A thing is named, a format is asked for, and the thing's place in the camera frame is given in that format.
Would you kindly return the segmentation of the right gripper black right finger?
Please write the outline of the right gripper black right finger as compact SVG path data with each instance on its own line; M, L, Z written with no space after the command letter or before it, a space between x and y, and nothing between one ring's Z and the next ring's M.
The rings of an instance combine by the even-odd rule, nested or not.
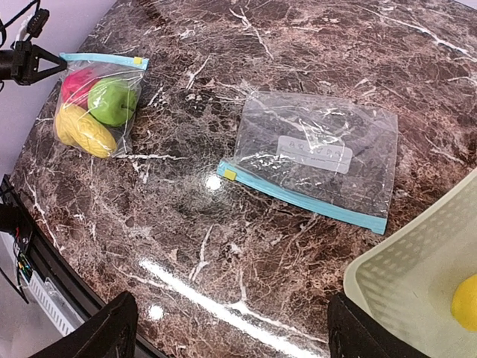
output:
M388 332L344 293L327 309L331 357L418 357L420 352Z

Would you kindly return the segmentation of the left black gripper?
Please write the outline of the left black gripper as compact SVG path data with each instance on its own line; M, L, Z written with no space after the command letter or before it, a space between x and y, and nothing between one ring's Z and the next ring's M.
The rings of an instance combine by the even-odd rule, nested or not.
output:
M67 70L67 62L31 41L18 41L13 46L11 77L28 86Z

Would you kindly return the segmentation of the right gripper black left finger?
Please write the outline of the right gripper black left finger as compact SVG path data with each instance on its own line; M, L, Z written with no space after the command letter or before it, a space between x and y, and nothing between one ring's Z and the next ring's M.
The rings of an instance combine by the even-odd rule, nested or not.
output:
M133 357L137 322L136 300L122 292L73 333L31 358Z

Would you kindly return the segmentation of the red toy fruit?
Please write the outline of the red toy fruit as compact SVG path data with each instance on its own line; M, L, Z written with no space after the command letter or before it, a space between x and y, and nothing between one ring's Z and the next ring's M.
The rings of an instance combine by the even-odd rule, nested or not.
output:
M89 92L98 81L97 72L93 68L73 71L66 76L61 87L63 103L75 104L87 110Z

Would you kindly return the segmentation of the clear zip bag blue zipper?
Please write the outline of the clear zip bag blue zipper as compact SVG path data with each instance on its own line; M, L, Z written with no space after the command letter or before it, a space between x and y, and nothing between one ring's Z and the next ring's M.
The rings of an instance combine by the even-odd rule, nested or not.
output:
M99 53L60 58L67 67L54 116L56 138L102 159L126 155L149 59Z

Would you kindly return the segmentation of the green toy fruit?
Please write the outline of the green toy fruit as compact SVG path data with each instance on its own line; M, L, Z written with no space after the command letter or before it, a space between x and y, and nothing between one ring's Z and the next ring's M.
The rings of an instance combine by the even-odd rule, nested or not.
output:
M100 123L120 127L132 118L138 98L138 92L126 80L103 78L89 92L88 110Z

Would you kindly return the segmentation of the yellow toy pear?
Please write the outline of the yellow toy pear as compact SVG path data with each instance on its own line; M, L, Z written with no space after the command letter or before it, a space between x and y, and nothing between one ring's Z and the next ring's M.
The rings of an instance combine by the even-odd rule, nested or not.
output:
M117 149L112 134L88 113L75 123L75 141L86 152L99 158L111 157Z

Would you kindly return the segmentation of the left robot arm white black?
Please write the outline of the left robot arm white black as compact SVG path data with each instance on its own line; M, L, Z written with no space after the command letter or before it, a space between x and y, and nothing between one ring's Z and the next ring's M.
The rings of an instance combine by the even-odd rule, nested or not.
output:
M50 69L39 70L40 60L54 63ZM31 41L18 41L13 49L1 50L1 81L15 81L29 86L67 69L67 62Z

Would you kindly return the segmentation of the pale green plastic basket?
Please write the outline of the pale green plastic basket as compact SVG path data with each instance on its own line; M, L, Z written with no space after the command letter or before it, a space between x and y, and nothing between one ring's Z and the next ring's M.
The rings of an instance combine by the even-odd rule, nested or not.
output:
M476 173L412 222L353 260L344 292L398 339L429 357L475 357L476 334L451 314L476 273Z

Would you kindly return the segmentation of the yellow toy lemon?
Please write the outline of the yellow toy lemon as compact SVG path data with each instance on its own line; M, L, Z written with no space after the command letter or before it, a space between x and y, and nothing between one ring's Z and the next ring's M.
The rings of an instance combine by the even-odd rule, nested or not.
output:
M477 331L476 275L468 277L455 290L451 303L452 317L466 330Z

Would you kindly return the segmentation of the black front table rail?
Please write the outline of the black front table rail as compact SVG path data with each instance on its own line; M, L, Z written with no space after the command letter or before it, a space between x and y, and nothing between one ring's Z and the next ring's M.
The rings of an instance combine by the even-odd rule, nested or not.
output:
M72 305L72 308L81 318L89 319L94 316L106 304L79 277L64 260L60 252L54 248L53 243L42 232L22 203L22 199L10 183L8 175L2 178L1 197L8 204L18 207L28 220L32 229L32 236L25 255L40 277L50 279L55 288Z

